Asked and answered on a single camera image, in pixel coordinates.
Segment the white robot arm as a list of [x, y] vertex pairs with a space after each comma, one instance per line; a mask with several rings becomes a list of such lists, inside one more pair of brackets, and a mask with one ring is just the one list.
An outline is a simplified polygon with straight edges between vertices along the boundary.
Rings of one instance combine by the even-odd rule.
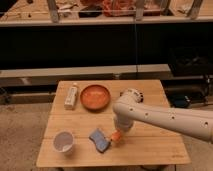
[[211, 111], [146, 105], [142, 99], [137, 89], [128, 88], [114, 102], [114, 124], [118, 130], [128, 132], [135, 121], [140, 121], [213, 144]]

